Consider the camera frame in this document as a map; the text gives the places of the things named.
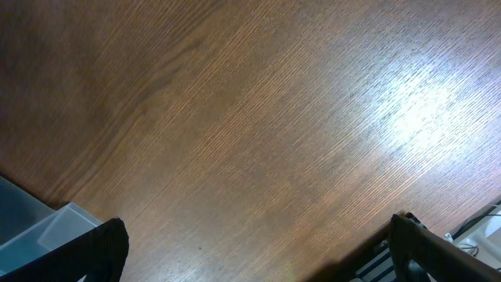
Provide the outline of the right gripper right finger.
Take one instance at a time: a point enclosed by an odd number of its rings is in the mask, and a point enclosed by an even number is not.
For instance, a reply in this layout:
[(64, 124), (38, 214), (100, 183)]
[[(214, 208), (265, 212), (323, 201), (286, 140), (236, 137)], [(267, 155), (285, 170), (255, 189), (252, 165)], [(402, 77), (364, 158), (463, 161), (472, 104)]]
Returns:
[(391, 217), (388, 245), (398, 281), (500, 282), (500, 271), (402, 215)]

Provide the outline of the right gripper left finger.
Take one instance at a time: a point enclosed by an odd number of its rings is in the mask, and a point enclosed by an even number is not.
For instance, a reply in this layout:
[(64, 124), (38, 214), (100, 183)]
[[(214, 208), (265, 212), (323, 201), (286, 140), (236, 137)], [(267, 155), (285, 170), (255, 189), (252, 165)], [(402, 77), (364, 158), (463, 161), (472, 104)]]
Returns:
[(113, 218), (1, 277), (2, 282), (119, 282), (128, 256), (124, 222)]

